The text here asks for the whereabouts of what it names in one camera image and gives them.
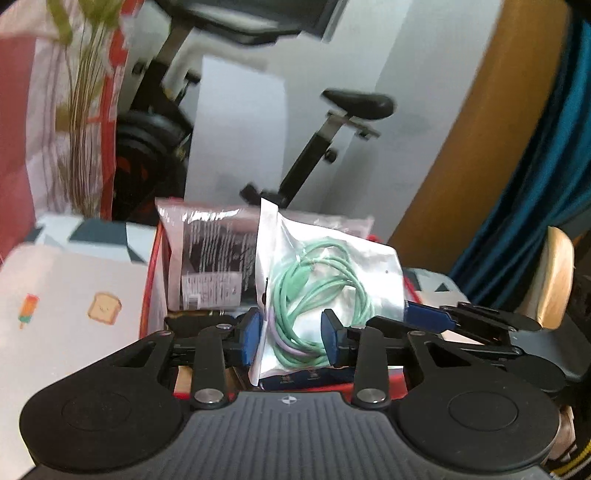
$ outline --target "ribbed surface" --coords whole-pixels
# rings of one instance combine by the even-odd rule
[[[194,414],[152,459],[93,480],[468,480],[419,457],[380,413],[351,408],[338,393],[241,393],[229,407]],[[27,480],[83,475],[41,467]],[[496,479],[547,479],[541,469]]]

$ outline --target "metal bolt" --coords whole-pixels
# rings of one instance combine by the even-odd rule
[[[221,402],[223,400],[223,393],[217,388],[202,388],[195,392],[193,398],[201,403],[212,404]]]
[[[386,394],[377,388],[364,388],[357,393],[357,398],[365,403],[380,403],[386,400]]]

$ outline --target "bike seat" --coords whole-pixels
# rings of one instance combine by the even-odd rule
[[[322,96],[349,115],[363,120],[380,120],[394,113],[395,103],[388,95],[328,89]]]

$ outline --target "teal curtain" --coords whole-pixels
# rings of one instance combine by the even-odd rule
[[[527,291],[547,227],[560,227],[590,205],[591,27],[573,17],[535,133],[450,276],[473,303],[514,309]]]

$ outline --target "coiled cable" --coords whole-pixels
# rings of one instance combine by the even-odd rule
[[[326,249],[336,250],[337,254],[323,254],[321,251]],[[308,284],[316,265],[330,267],[331,273]],[[275,356],[281,365],[290,369],[329,366],[323,344],[300,338],[293,327],[299,315],[328,305],[345,287],[355,289],[351,326],[362,326],[374,315],[374,306],[355,274],[349,251],[331,239],[311,242],[294,261],[281,264],[279,272],[275,273],[269,291],[274,310],[274,315],[269,317],[269,329],[275,340]]]

